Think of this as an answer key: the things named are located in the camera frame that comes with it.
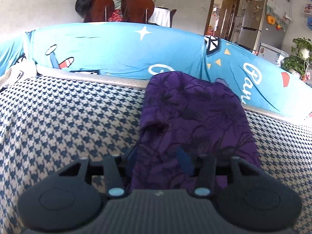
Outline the brown wooden chair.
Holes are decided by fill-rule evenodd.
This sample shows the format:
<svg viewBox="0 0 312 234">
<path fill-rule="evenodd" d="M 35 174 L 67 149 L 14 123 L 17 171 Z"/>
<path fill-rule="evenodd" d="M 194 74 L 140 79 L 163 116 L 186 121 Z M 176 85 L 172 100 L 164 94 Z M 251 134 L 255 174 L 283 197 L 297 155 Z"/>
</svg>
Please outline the brown wooden chair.
<svg viewBox="0 0 312 234">
<path fill-rule="evenodd" d="M 122 0 L 122 21 L 147 24 L 154 12 L 153 0 Z"/>
<path fill-rule="evenodd" d="M 107 22 L 115 9 L 113 0 L 91 0 L 84 22 Z"/>
</svg>

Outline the white chest freezer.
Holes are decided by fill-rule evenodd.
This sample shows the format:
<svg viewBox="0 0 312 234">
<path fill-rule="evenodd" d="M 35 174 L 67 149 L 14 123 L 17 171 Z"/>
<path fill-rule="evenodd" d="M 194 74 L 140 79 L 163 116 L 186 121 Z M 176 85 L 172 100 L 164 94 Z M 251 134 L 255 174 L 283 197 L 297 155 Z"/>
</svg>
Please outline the white chest freezer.
<svg viewBox="0 0 312 234">
<path fill-rule="evenodd" d="M 278 67 L 281 67 L 282 61 L 289 57 L 289 54 L 271 45 L 260 43 L 258 57 L 261 57 L 262 59 L 269 61 Z"/>
</svg>

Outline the silver refrigerator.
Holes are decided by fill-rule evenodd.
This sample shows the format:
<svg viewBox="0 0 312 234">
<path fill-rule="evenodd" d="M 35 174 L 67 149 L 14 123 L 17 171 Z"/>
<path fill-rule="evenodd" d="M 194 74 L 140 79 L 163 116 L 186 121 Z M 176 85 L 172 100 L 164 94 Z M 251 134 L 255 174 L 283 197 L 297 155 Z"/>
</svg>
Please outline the silver refrigerator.
<svg viewBox="0 0 312 234">
<path fill-rule="evenodd" d="M 288 0 L 246 0 L 242 24 L 234 43 L 258 52 L 260 44 L 281 48 L 291 22 L 291 3 Z"/>
</svg>

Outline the blue cartoon print sofa backrest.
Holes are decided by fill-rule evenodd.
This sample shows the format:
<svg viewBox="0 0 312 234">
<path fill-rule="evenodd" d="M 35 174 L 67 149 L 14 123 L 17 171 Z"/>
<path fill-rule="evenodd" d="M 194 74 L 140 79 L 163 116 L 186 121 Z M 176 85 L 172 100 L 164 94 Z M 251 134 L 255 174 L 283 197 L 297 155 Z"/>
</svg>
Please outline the blue cartoon print sofa backrest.
<svg viewBox="0 0 312 234">
<path fill-rule="evenodd" d="M 299 120 L 311 116 L 311 87 L 244 48 L 211 35 L 149 24 L 69 23 L 1 39 L 1 73 L 19 58 L 66 72 L 148 80 L 180 71 L 222 79 L 243 104 Z"/>
</svg>

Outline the brown wooden chair left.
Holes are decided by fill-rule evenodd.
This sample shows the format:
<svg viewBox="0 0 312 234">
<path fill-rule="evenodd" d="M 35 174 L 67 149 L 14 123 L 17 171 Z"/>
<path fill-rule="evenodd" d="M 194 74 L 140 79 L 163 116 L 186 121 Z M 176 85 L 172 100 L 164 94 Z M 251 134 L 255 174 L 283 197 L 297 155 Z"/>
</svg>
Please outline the brown wooden chair left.
<svg viewBox="0 0 312 234">
<path fill-rule="evenodd" d="M 91 0 L 84 22 L 107 22 L 115 9 L 113 0 Z"/>
</svg>

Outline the dark wooden chair behind table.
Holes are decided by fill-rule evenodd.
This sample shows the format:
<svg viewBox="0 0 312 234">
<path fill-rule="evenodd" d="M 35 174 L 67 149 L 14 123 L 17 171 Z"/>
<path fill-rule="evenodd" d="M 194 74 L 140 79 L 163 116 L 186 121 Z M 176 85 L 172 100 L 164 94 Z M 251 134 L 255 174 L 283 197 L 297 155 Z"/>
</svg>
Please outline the dark wooden chair behind table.
<svg viewBox="0 0 312 234">
<path fill-rule="evenodd" d="M 176 12 L 177 12 L 176 9 L 173 9 L 170 11 L 170 27 L 172 27 L 173 18 L 174 18 L 174 15 L 176 14 Z"/>
</svg>

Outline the white clothed dining table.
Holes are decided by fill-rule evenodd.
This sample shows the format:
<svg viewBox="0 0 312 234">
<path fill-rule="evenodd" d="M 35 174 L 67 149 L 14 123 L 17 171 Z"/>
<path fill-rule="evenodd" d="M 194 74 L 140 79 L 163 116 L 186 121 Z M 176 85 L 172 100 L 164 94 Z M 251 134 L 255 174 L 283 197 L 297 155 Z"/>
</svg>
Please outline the white clothed dining table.
<svg viewBox="0 0 312 234">
<path fill-rule="evenodd" d="M 155 7 L 152 16 L 148 19 L 148 22 L 161 27 L 170 27 L 170 11 L 168 9 Z"/>
</svg>

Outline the green potted plant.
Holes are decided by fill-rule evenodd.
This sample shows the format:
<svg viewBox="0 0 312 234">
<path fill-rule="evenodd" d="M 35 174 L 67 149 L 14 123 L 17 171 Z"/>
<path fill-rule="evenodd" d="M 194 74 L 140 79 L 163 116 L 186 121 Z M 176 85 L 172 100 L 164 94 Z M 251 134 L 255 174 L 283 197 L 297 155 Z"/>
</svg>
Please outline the green potted plant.
<svg viewBox="0 0 312 234">
<path fill-rule="evenodd" d="M 291 55 L 282 61 L 281 68 L 285 71 L 300 74 L 300 79 L 305 80 L 309 67 L 311 67 L 311 39 L 298 37 L 292 40 Z"/>
</svg>

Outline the blue wall shelf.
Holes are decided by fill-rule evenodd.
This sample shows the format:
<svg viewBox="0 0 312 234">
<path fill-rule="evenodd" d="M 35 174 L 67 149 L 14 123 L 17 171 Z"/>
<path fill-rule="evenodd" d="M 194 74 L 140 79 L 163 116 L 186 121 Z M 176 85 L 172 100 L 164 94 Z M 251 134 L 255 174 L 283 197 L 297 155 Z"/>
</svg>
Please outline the blue wall shelf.
<svg viewBox="0 0 312 234">
<path fill-rule="evenodd" d="M 304 16 L 307 18 L 307 27 L 312 30 L 312 4 L 307 3 L 304 8 Z"/>
</svg>

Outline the purple floral red-lined garment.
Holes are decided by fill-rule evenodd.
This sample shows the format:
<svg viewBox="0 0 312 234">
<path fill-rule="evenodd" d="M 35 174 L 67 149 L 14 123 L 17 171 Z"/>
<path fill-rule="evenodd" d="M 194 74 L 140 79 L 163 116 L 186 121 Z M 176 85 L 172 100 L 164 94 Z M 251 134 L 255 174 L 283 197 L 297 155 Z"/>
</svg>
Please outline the purple floral red-lined garment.
<svg viewBox="0 0 312 234">
<path fill-rule="evenodd" d="M 191 191 L 196 177 L 181 170 L 179 147 L 196 157 L 228 161 L 239 156 L 261 165 L 245 111 L 230 88 L 164 72 L 154 75 L 146 88 L 131 188 Z"/>
</svg>

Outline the brown wooden chair right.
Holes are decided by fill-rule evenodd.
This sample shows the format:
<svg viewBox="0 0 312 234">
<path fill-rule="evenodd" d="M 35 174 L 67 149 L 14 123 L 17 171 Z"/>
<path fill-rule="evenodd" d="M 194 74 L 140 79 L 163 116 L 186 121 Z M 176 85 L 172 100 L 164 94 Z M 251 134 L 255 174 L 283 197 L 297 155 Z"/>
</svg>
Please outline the brown wooden chair right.
<svg viewBox="0 0 312 234">
<path fill-rule="evenodd" d="M 122 0 L 122 21 L 147 24 L 154 12 L 153 0 Z"/>
</svg>

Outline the houndstooth sofa seat cover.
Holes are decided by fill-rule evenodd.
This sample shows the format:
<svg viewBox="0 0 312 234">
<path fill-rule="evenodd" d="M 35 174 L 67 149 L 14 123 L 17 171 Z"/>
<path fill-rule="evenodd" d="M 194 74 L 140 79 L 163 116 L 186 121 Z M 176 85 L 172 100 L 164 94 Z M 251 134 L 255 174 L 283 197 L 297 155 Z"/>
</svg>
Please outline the houndstooth sofa seat cover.
<svg viewBox="0 0 312 234">
<path fill-rule="evenodd" d="M 18 196 L 80 157 L 120 154 L 139 137 L 145 91 L 37 76 L 1 91 L 1 233 L 20 233 Z M 246 112 L 262 167 L 302 199 L 311 233 L 311 128 Z"/>
</svg>

